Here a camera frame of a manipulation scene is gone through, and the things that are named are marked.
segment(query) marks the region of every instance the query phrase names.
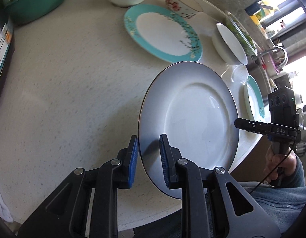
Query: hand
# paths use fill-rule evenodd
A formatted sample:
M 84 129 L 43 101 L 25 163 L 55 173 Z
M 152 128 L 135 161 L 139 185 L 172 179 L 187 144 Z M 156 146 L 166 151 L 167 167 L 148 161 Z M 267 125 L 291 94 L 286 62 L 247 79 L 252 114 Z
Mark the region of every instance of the hand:
M 269 147 L 267 154 L 265 155 L 265 169 L 263 170 L 263 173 L 265 175 L 268 175 L 270 171 L 276 167 L 278 163 L 285 157 L 285 155 L 274 155 L 271 146 Z M 296 156 L 293 151 L 291 151 L 290 155 L 285 159 L 282 164 L 279 167 L 284 168 L 284 175 L 290 176 L 295 172 L 296 169 Z M 278 178 L 278 173 L 276 172 L 277 169 L 270 174 L 270 176 L 267 178 L 267 182 L 270 183 L 271 180 L 276 180 Z

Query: floral bowl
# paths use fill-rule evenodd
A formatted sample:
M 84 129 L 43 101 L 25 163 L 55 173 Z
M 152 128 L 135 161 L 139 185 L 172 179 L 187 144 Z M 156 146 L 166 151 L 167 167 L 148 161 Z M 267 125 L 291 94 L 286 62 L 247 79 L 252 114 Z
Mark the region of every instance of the floral bowl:
M 196 14 L 203 12 L 203 8 L 195 0 L 165 0 L 169 9 L 185 19 L 191 19 Z

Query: faucet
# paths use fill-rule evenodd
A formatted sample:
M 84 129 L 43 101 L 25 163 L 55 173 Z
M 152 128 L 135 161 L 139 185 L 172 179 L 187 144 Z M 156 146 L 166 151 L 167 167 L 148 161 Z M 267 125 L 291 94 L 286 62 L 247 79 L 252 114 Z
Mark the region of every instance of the faucet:
M 282 70 L 282 68 L 287 64 L 289 58 L 288 58 L 288 53 L 286 52 L 286 50 L 282 47 L 273 47 L 270 50 L 264 51 L 262 53 L 260 53 L 260 57 L 262 58 L 264 55 L 267 55 L 269 53 L 274 53 L 277 52 L 278 50 L 282 51 L 284 53 L 284 59 L 283 61 L 277 66 L 278 70 Z

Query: green basin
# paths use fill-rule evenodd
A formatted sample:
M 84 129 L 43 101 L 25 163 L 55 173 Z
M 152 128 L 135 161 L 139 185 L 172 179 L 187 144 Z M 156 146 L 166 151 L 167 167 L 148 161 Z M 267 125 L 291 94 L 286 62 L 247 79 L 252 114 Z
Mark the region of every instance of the green basin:
M 59 6 L 64 0 L 3 0 L 13 23 L 25 24 L 36 20 Z

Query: metal screw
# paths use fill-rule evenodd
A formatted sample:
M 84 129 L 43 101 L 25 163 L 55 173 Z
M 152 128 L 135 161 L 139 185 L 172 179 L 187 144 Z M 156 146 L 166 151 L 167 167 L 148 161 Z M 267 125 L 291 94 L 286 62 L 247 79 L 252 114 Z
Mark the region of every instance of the metal screw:
M 180 165 L 187 165 L 188 161 L 187 161 L 187 159 L 185 159 L 185 158 L 180 158 L 180 159 L 178 160 L 178 163 L 179 163 Z
M 217 167 L 215 171 L 219 175 L 223 175 L 225 173 L 225 169 L 223 167 Z
M 76 168 L 74 170 L 74 174 L 76 174 L 76 175 L 81 175 L 83 172 L 84 172 L 84 170 L 82 168 Z
M 120 165 L 121 161 L 119 159 L 112 159 L 111 160 L 111 164 L 113 166 L 117 166 L 117 165 Z

